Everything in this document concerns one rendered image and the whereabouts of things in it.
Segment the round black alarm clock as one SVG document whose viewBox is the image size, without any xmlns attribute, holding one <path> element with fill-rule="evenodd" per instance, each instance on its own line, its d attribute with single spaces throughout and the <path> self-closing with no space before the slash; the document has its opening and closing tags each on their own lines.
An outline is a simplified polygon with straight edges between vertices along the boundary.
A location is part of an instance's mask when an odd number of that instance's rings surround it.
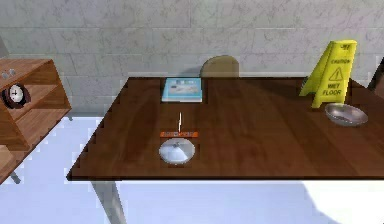
<svg viewBox="0 0 384 224">
<path fill-rule="evenodd" d="M 2 100 L 9 109 L 21 109 L 31 101 L 31 96 L 24 85 L 14 84 L 2 91 Z"/>
</svg>

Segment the tan rounded chair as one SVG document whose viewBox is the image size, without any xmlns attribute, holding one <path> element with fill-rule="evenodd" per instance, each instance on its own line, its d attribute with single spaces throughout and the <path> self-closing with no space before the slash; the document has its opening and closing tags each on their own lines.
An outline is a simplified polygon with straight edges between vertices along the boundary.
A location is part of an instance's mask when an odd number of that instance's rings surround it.
<svg viewBox="0 0 384 224">
<path fill-rule="evenodd" d="M 221 55 L 208 59 L 200 70 L 201 77 L 238 77 L 239 62 L 232 56 Z"/>
</svg>

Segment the brown wooden shelf unit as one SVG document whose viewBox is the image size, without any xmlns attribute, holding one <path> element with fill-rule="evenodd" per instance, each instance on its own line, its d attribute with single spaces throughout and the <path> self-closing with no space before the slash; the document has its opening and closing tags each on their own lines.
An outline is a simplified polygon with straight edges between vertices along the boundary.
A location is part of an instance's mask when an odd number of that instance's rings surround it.
<svg viewBox="0 0 384 224">
<path fill-rule="evenodd" d="M 21 109 L 9 109 L 2 100 L 2 91 L 14 84 L 24 85 L 31 96 Z M 9 176 L 18 182 L 15 169 L 70 110 L 52 59 L 0 59 L 0 185 Z"/>
</svg>

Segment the dark brown chair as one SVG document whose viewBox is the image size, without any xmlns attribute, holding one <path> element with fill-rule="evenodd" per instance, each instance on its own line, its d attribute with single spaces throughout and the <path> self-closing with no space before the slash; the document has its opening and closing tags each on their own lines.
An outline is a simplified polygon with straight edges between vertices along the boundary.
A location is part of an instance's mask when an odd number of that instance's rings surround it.
<svg viewBox="0 0 384 224">
<path fill-rule="evenodd" d="M 368 85 L 368 89 L 380 98 L 384 99 L 384 57 L 379 63 Z"/>
</svg>

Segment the light blue book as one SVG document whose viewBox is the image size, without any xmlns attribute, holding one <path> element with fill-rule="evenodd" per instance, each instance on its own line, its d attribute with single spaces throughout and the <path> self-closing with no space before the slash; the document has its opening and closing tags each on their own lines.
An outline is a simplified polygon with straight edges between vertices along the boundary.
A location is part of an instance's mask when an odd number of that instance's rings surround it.
<svg viewBox="0 0 384 224">
<path fill-rule="evenodd" d="M 163 102 L 202 101 L 202 80 L 200 78 L 167 78 L 162 94 Z"/>
</svg>

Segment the orange flat bar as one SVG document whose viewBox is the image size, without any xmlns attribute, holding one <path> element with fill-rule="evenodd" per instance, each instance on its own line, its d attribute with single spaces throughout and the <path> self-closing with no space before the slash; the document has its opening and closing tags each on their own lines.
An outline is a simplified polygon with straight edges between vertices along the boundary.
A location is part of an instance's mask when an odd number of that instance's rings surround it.
<svg viewBox="0 0 384 224">
<path fill-rule="evenodd" d="M 161 138 L 197 138 L 198 136 L 198 132 L 160 132 Z"/>
</svg>

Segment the dark brown wooden table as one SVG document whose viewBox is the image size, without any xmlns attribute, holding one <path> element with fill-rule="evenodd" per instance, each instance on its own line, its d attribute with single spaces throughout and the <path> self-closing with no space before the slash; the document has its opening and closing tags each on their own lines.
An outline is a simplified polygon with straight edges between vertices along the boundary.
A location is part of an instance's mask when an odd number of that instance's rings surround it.
<svg viewBox="0 0 384 224">
<path fill-rule="evenodd" d="M 384 99 L 352 83 L 346 102 L 368 115 L 342 127 L 298 78 L 208 78 L 200 103 L 165 103 L 162 78 L 127 80 L 70 169 L 70 181 L 305 180 L 384 184 Z M 198 132 L 185 164 L 164 162 L 160 132 Z M 384 189 L 374 204 L 349 190 L 358 224 L 384 224 Z"/>
</svg>

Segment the silver round pan lid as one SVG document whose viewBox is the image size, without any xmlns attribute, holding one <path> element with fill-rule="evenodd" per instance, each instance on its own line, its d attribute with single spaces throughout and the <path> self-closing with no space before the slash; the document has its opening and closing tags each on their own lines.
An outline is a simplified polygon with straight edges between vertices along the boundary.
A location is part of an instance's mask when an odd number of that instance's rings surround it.
<svg viewBox="0 0 384 224">
<path fill-rule="evenodd" d="M 194 154 L 194 144 L 185 138 L 168 139 L 159 148 L 161 159 L 173 165 L 187 163 L 193 158 Z"/>
</svg>

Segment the yellow wet floor sign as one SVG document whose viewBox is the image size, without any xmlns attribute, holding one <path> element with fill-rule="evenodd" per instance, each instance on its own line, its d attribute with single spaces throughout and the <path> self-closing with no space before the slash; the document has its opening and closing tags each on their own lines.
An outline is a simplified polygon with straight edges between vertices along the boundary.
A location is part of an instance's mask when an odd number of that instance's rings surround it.
<svg viewBox="0 0 384 224">
<path fill-rule="evenodd" d="M 314 93 L 312 108 L 345 101 L 356 47 L 355 40 L 329 42 L 300 91 L 300 96 Z"/>
</svg>

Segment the silver metal bowl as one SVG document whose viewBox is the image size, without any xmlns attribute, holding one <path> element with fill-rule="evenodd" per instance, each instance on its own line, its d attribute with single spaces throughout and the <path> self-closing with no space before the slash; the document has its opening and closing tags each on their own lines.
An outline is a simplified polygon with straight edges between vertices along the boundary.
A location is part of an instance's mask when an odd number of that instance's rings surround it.
<svg viewBox="0 0 384 224">
<path fill-rule="evenodd" d="M 357 107 L 343 103 L 329 103 L 325 106 L 325 114 L 337 125 L 356 127 L 368 121 L 368 115 Z"/>
</svg>

